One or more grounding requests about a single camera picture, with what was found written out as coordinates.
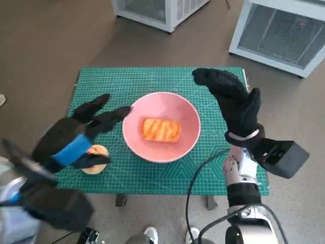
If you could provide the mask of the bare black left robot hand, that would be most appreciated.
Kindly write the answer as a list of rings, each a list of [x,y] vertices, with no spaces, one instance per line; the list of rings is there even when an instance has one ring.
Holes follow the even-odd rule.
[[[52,173],[69,166],[87,169],[111,163],[108,156],[93,152],[93,141],[98,134],[112,131],[129,115],[132,107],[122,106],[97,115],[109,98],[110,94],[102,94],[81,104],[70,117],[59,119],[41,137],[31,158]]]

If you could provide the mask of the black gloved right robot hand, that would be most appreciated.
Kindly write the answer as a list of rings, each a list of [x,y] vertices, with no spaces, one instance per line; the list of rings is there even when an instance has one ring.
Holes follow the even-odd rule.
[[[261,106],[259,88],[248,92],[239,78],[229,71],[197,68],[192,75],[196,85],[206,86],[216,98],[230,133],[247,137],[257,130]]]

